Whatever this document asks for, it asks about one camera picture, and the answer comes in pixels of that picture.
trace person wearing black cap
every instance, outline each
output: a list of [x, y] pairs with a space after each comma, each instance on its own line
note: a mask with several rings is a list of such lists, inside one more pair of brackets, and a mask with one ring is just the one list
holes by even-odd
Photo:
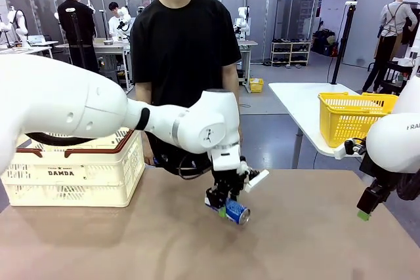
[[98, 72], [98, 62], [93, 47], [93, 35], [95, 34], [95, 23], [93, 22], [93, 11], [87, 5], [79, 0], [66, 0], [58, 6], [58, 19], [61, 27], [66, 32], [66, 38], [69, 44], [70, 56], [73, 65], [83, 68], [82, 56], [77, 45], [76, 32], [70, 13], [66, 9], [74, 8], [79, 23], [81, 40], [83, 43], [83, 53], [85, 55], [86, 69]]

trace mannequin trousers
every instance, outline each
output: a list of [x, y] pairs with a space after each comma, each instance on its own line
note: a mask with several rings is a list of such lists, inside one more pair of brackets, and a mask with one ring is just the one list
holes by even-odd
[[373, 90], [376, 91], [379, 89], [387, 73], [387, 62], [389, 62], [392, 51], [394, 50], [396, 38], [397, 36], [381, 36], [376, 52], [375, 64], [363, 86], [363, 92], [366, 92], [373, 82]]
[[82, 57], [78, 46], [69, 47], [70, 56], [72, 57], [72, 64], [90, 70], [92, 72], [98, 73], [98, 60], [96, 59], [95, 48], [93, 46], [85, 45], [83, 47], [83, 53], [85, 55], [86, 67], [83, 67]]

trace white shirt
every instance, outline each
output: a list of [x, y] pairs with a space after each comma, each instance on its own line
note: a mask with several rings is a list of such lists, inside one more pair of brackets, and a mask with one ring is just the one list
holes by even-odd
[[409, 4], [402, 3], [401, 1], [394, 1], [389, 5], [385, 5], [381, 12], [381, 25], [384, 26], [381, 35], [386, 37], [401, 34], [406, 25], [406, 18], [411, 20], [412, 26], [410, 27], [410, 30], [414, 30], [417, 25], [417, 17]]
[[109, 31], [110, 31], [110, 35], [111, 36], [117, 36], [117, 28], [119, 26], [119, 18], [117, 18], [116, 16], [113, 16], [108, 21], [108, 25], [109, 25], [108, 28], [109, 28]]

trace basket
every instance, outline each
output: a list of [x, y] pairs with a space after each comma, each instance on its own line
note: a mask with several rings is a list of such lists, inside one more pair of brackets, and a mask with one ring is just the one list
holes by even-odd
[[249, 88], [251, 92], [262, 92], [264, 86], [264, 80], [258, 78], [252, 78], [249, 80]]
[[320, 128], [328, 146], [365, 138], [370, 126], [390, 114], [398, 97], [389, 94], [320, 93]]
[[126, 207], [144, 170], [139, 131], [72, 147], [20, 140], [0, 176], [12, 206]]

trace small yellow bin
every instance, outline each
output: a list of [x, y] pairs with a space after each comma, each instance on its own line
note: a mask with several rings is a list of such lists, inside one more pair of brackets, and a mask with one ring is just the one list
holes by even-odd
[[252, 78], [249, 80], [249, 88], [251, 92], [262, 92], [264, 86], [264, 80], [258, 78]]
[[389, 94], [320, 93], [321, 134], [336, 148], [349, 138], [366, 137], [370, 126], [391, 113], [398, 97]]

